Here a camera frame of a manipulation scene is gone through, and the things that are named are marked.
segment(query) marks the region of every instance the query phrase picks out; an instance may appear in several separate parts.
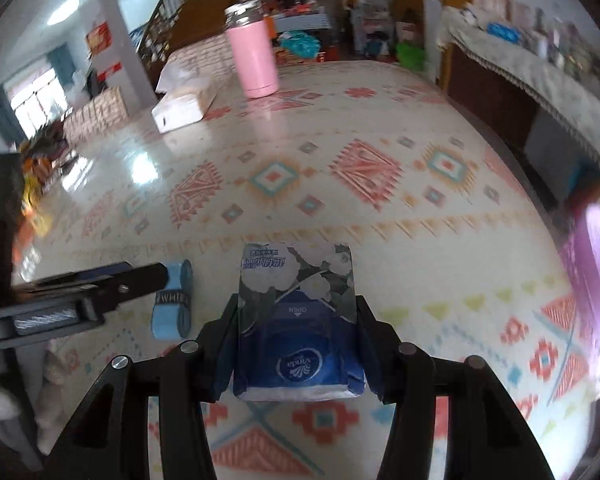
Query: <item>pink thermos bottle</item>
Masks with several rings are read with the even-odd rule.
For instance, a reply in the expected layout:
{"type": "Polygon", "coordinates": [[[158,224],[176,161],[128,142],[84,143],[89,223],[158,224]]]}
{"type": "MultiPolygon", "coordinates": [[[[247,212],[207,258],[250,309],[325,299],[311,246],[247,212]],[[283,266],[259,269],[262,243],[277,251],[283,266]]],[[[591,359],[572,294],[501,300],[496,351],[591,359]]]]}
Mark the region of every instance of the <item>pink thermos bottle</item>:
{"type": "Polygon", "coordinates": [[[240,2],[224,13],[226,33],[245,95],[253,99],[273,94],[278,90],[278,72],[260,0],[240,2]]]}

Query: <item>vinda logo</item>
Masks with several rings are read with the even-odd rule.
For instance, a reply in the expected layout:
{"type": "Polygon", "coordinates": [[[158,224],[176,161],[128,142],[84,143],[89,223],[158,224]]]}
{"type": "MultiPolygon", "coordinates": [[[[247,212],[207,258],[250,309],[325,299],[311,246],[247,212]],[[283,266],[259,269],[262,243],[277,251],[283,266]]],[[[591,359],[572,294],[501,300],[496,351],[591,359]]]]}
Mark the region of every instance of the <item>vinda logo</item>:
{"type": "Polygon", "coordinates": [[[322,368],[322,356],[313,348],[303,348],[298,352],[278,359],[276,371],[285,381],[299,383],[307,381],[322,368]]]}

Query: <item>white tissue paper box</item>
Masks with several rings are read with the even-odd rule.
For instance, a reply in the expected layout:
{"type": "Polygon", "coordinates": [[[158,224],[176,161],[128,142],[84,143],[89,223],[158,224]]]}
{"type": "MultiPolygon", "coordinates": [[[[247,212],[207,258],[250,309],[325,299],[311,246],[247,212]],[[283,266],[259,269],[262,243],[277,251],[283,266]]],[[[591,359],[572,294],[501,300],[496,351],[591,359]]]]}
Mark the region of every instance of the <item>white tissue paper box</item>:
{"type": "Polygon", "coordinates": [[[160,133],[197,123],[211,106],[216,92],[218,88],[212,77],[192,79],[168,92],[151,112],[160,133]]]}

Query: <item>screw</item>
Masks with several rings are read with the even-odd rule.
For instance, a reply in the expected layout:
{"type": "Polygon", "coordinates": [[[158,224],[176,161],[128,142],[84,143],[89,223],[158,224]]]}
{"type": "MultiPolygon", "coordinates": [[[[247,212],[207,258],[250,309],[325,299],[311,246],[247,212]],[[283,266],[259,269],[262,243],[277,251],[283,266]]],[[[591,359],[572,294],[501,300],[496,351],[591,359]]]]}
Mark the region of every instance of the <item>screw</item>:
{"type": "Polygon", "coordinates": [[[477,356],[477,355],[470,355],[467,358],[466,362],[471,368],[475,368],[476,370],[480,370],[480,368],[484,368],[487,364],[483,358],[481,358],[480,356],[477,356]]]}
{"type": "Polygon", "coordinates": [[[113,366],[116,370],[122,370],[125,366],[129,364],[129,358],[125,355],[119,355],[118,357],[114,357],[111,361],[111,366],[113,366]]]}
{"type": "Polygon", "coordinates": [[[402,355],[415,355],[418,348],[413,343],[400,343],[398,346],[398,352],[402,355]]]}
{"type": "Polygon", "coordinates": [[[193,354],[194,352],[198,351],[199,347],[200,345],[198,345],[198,343],[195,341],[185,341],[180,345],[180,351],[183,354],[193,354]]]}

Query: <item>light blue grip tape roll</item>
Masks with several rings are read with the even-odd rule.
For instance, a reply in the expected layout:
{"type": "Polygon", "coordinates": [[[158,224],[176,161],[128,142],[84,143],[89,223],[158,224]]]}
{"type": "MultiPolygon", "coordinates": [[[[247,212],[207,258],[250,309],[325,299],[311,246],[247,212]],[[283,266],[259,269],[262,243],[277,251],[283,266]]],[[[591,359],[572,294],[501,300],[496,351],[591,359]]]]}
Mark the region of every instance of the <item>light blue grip tape roll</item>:
{"type": "Polygon", "coordinates": [[[193,270],[189,260],[177,264],[165,264],[169,281],[155,295],[151,330],[156,339],[181,339],[191,329],[191,294],[193,270]]]}

